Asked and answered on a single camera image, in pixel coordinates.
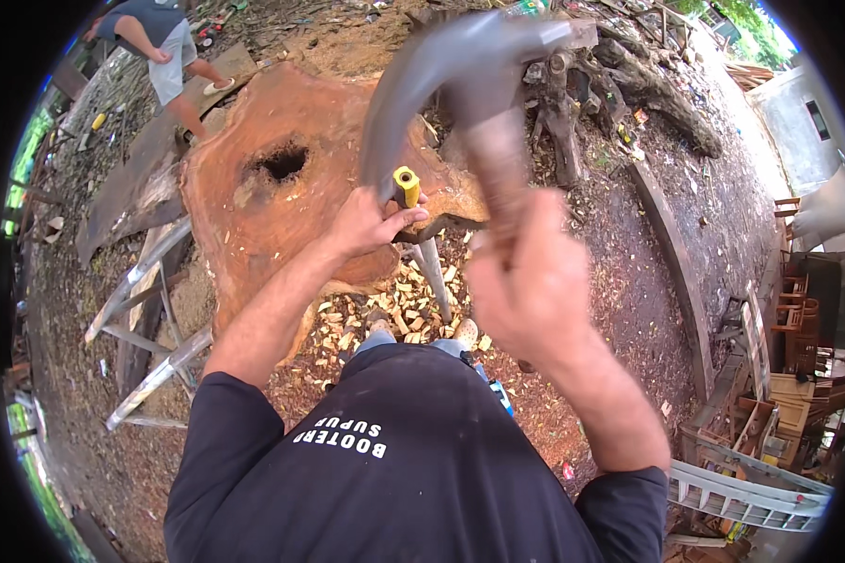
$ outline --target hammer head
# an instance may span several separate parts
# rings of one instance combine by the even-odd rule
[[[361,182],[376,186],[382,202],[393,195],[391,175],[407,125],[440,87],[457,125],[475,129],[512,111],[524,63],[547,57],[562,46],[596,44],[593,20],[509,18],[498,10],[464,15],[422,38],[408,39],[382,74],[369,104]],[[514,121],[518,120],[497,120],[502,129]],[[522,138],[516,150],[524,151]],[[479,176],[484,186],[487,182]]]

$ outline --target yellow chisel handle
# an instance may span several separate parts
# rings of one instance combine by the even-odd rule
[[[396,186],[394,201],[404,209],[416,207],[420,199],[420,179],[416,173],[406,166],[401,166],[394,171],[392,177]]]

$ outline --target hole in wood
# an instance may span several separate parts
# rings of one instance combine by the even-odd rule
[[[265,168],[276,180],[290,180],[301,171],[306,160],[306,147],[287,145],[267,159],[260,160],[257,163],[257,169]]]

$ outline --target man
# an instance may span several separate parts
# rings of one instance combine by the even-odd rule
[[[128,0],[94,21],[84,38],[94,37],[116,41],[146,59],[160,105],[169,108],[195,137],[206,138],[197,108],[182,96],[182,68],[213,80],[203,89],[206,96],[231,90],[235,79],[223,78],[213,65],[197,58],[188,20],[175,0]]]
[[[359,351],[283,436],[261,389],[304,310],[347,259],[428,215],[384,217],[360,187],[215,343],[169,493],[169,560],[660,561],[666,434],[589,324],[587,253],[563,209],[531,191],[510,269],[484,236],[466,277],[482,327],[583,422],[600,477],[575,505],[456,346]]]

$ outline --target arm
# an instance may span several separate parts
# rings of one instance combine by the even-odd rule
[[[287,354],[304,311],[335,271],[428,216],[425,209],[415,207],[385,218],[371,188],[355,189],[331,229],[285,264],[235,317],[214,345],[204,373],[224,371],[265,388],[269,374]]]
[[[669,472],[658,415],[588,319],[587,250],[561,231],[559,193],[529,197],[509,271],[487,238],[479,240],[467,271],[477,321],[557,386],[581,419],[600,471],[654,466]]]
[[[124,15],[113,27],[116,35],[121,35],[127,42],[131,43],[138,51],[144,53],[151,61],[158,64],[168,63],[172,57],[169,53],[161,51],[153,46],[150,39],[147,39],[144,26],[133,15]]]

